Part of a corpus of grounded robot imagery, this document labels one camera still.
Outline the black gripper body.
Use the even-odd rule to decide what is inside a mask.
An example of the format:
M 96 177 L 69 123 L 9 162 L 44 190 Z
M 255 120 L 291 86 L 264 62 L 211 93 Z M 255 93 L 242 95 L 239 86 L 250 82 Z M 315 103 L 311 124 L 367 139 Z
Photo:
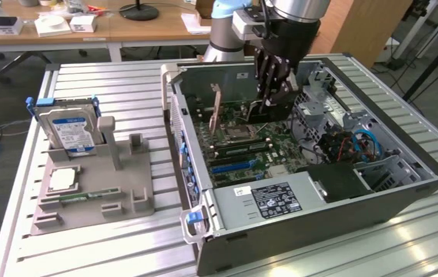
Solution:
M 268 21 L 268 37 L 260 42 L 263 50 L 268 55 L 298 63 L 311 49 L 319 27 L 320 20 L 310 23 L 287 19 Z

